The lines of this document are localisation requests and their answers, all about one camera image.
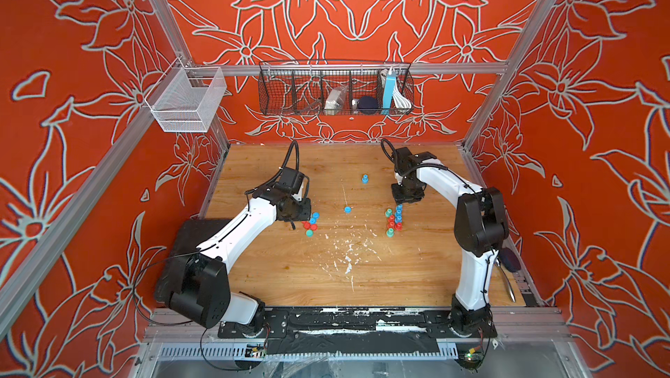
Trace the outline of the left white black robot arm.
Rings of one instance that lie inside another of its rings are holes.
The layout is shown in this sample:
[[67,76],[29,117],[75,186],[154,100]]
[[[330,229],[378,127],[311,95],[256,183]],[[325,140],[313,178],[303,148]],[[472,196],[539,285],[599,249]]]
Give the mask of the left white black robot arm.
[[174,242],[155,287],[155,300],[207,329],[222,322],[237,324],[255,336],[265,328],[265,303],[230,290],[229,273],[244,251],[275,222],[309,222],[310,179],[300,170],[297,141],[292,141],[277,172],[244,193],[244,208],[211,234],[202,225],[186,222],[190,234]]

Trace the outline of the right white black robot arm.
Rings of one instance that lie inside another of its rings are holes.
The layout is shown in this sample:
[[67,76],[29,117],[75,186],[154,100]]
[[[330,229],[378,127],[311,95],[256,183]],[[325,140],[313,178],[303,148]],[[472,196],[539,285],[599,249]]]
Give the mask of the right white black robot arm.
[[469,182],[430,152],[415,154],[387,139],[380,144],[394,165],[396,182],[391,191],[397,205],[420,202],[430,187],[455,207],[453,232],[462,249],[462,265],[449,325],[455,334],[468,337],[492,322],[490,280],[509,236],[504,196],[496,188]]

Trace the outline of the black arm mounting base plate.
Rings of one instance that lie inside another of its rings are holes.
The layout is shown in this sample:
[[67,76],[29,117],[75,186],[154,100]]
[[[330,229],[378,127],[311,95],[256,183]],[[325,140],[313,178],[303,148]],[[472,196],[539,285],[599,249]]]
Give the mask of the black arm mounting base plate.
[[468,337],[455,332],[448,309],[408,307],[270,307],[257,334],[223,322],[220,339],[260,340],[269,355],[427,355],[455,358],[472,343],[489,348],[491,320]]

